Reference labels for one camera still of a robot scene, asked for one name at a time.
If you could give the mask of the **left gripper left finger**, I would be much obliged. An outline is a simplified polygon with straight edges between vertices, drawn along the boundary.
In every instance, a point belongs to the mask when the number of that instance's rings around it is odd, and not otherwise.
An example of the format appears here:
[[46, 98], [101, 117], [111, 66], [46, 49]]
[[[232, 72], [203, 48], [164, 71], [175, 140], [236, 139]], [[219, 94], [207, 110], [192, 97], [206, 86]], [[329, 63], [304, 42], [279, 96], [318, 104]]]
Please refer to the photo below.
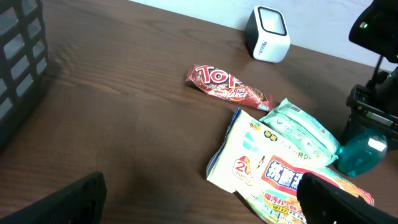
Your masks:
[[107, 188], [96, 171], [53, 194], [1, 218], [1, 224], [97, 224], [101, 221]]

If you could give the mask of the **red Top chocolate bar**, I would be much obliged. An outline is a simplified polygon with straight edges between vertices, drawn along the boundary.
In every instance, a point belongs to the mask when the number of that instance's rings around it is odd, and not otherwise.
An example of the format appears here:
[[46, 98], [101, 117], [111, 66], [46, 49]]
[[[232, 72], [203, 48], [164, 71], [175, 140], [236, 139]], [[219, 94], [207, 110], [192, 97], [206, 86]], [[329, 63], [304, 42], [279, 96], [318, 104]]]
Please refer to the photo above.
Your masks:
[[273, 109], [271, 95], [245, 85], [234, 75], [211, 65], [192, 65], [187, 72], [186, 81], [192, 82], [207, 95], [265, 112]]

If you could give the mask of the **light teal wipes pack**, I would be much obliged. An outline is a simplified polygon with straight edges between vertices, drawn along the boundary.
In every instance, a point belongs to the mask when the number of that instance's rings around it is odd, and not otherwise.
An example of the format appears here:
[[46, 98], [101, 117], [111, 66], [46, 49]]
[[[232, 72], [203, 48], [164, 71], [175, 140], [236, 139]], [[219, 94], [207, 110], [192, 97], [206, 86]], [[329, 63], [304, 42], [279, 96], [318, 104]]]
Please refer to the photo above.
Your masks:
[[294, 144], [299, 158], [313, 167], [325, 167], [335, 162], [340, 147], [329, 130], [313, 116], [300, 109], [288, 99], [260, 119], [274, 131]]

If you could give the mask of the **teal mouthwash bottle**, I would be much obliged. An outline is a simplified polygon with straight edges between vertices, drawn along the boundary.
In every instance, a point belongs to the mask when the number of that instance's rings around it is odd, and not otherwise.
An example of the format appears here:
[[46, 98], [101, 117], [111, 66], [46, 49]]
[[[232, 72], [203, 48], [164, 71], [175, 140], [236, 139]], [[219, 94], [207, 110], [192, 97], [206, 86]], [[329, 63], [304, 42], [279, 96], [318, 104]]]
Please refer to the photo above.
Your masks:
[[387, 150], [385, 135], [373, 129], [366, 129], [339, 148], [334, 167], [346, 176], [356, 177], [378, 165]]

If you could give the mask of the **yellow chips bag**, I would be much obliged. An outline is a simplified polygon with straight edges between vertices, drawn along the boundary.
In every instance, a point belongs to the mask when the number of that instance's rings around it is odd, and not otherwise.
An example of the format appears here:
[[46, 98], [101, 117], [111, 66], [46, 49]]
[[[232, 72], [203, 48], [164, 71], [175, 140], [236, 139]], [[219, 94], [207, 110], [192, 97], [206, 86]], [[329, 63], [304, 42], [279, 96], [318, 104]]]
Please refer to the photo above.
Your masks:
[[209, 161], [206, 178], [229, 193], [238, 192], [266, 223], [306, 223], [297, 200], [297, 187], [306, 172], [374, 205], [368, 192], [315, 165], [293, 143], [241, 108]]

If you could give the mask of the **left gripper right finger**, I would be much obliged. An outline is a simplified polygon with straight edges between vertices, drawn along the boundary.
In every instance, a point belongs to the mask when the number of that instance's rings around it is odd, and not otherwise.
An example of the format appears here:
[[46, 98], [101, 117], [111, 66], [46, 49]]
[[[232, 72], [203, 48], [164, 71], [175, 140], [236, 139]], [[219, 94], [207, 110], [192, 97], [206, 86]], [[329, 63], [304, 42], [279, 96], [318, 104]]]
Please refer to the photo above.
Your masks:
[[304, 173], [297, 200], [308, 224], [397, 224], [397, 218], [313, 173]]

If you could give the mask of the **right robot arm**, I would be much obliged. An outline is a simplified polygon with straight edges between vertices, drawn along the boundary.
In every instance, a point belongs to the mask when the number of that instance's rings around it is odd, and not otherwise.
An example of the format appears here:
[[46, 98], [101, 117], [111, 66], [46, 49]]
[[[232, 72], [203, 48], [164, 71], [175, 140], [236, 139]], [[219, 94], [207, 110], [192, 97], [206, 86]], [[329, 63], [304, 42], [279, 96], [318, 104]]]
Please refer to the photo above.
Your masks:
[[397, 0], [374, 0], [357, 18], [349, 40], [379, 54], [371, 79], [365, 86], [355, 85], [346, 105], [351, 108], [340, 137], [346, 144], [367, 128], [385, 135], [388, 150], [397, 149], [397, 69], [380, 70], [384, 58], [397, 63]]

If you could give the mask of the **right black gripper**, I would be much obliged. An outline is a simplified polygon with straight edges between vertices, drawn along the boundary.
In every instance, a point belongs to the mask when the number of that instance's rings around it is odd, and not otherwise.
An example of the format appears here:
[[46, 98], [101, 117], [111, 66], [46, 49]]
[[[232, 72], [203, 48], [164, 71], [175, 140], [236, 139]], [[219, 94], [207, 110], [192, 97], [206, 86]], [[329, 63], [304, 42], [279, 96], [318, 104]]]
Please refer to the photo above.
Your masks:
[[376, 85], [355, 85], [346, 100], [351, 108], [340, 143], [346, 144], [365, 129], [379, 131], [389, 146], [397, 146], [397, 70], [380, 71]]

